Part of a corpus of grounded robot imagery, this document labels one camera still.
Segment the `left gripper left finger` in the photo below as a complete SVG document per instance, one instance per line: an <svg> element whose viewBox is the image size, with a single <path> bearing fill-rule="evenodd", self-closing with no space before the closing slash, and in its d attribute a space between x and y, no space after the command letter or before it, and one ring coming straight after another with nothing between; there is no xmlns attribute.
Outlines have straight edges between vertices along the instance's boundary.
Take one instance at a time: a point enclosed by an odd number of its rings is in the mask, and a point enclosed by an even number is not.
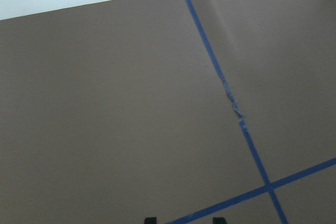
<svg viewBox="0 0 336 224"><path fill-rule="evenodd" d="M144 224L157 224L157 217L146 217Z"/></svg>

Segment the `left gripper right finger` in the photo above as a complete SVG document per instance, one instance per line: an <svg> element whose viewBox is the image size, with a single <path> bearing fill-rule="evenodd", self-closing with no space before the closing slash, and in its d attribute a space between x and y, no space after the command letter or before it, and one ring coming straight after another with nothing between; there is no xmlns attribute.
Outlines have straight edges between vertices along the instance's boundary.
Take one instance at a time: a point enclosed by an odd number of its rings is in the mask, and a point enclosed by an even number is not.
<svg viewBox="0 0 336 224"><path fill-rule="evenodd" d="M213 217L213 224L226 224L224 217Z"/></svg>

